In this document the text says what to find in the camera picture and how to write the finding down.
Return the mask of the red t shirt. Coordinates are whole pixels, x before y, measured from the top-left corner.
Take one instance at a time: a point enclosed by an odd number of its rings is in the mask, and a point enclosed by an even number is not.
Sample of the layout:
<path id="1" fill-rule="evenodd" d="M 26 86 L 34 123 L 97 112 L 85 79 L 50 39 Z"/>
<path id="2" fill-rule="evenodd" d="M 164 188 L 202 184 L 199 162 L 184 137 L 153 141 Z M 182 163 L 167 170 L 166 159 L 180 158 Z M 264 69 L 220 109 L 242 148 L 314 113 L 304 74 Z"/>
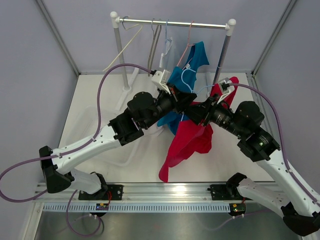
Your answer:
<path id="1" fill-rule="evenodd" d="M 194 153 L 207 154 L 211 150 L 214 131 L 211 125 L 196 125 L 186 116 L 175 112 L 168 113 L 157 123 L 159 127 L 164 125 L 167 125 L 174 135 L 158 173 L 159 179 L 167 183 L 170 168 L 187 160 Z"/>

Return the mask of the light blue red-shirt hanger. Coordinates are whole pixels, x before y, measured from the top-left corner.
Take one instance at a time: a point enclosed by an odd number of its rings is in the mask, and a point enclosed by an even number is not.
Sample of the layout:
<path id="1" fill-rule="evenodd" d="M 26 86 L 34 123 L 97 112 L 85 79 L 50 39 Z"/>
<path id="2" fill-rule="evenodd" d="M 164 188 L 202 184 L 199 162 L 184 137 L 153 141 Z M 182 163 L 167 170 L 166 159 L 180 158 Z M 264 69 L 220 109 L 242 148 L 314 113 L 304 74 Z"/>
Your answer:
<path id="1" fill-rule="evenodd" d="M 209 84 L 209 76 L 210 73 L 200 73 L 199 81 L 197 81 L 197 71 L 193 70 L 191 68 L 185 68 L 180 69 L 177 67 L 177 69 L 181 72 L 180 73 L 180 79 L 183 84 L 182 90 L 186 90 L 187 92 L 190 92 L 191 94 L 197 95 L 197 97 L 190 103 L 189 106 L 196 105 L 202 101 L 205 101 L 208 97 L 212 97 L 211 94 L 212 88 L 214 88 L 215 84 Z"/>

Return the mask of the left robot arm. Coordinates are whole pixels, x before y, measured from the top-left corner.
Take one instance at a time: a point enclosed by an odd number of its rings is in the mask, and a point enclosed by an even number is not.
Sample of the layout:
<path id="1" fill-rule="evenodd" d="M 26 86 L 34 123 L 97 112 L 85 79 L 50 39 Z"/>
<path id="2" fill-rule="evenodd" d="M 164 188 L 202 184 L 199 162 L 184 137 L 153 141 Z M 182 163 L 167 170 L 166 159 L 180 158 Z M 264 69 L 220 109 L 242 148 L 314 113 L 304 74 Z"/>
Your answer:
<path id="1" fill-rule="evenodd" d="M 68 188 L 83 191 L 101 200 L 107 195 L 107 184 L 101 174 L 76 169 L 79 164 L 103 152 L 122 147 L 144 135 L 169 112 L 181 113 L 197 97 L 195 93 L 179 91 L 173 84 L 169 91 L 160 90 L 154 98 L 148 92 L 138 92 L 127 103 L 123 113 L 99 127 L 97 132 L 64 148 L 50 150 L 48 162 L 42 162 L 46 189 L 50 194 Z"/>

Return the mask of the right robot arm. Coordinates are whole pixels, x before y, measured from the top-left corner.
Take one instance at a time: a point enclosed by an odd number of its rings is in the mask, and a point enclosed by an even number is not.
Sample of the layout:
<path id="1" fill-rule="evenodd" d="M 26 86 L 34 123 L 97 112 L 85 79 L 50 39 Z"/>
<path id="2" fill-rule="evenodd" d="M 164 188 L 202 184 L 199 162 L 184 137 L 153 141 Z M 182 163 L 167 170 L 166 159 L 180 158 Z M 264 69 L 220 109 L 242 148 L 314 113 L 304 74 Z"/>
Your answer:
<path id="1" fill-rule="evenodd" d="M 239 139 L 237 146 L 252 162 L 264 169 L 283 191 L 276 193 L 263 187 L 241 173 L 228 181 L 226 193 L 232 199 L 249 198 L 280 216 L 295 234 L 305 237 L 320 229 L 318 194 L 284 158 L 277 141 L 261 123 L 264 115 L 253 101 L 243 101 L 235 112 L 215 95 L 205 102 L 189 106 L 185 114 L 195 124 L 207 126 L 214 123 Z"/>

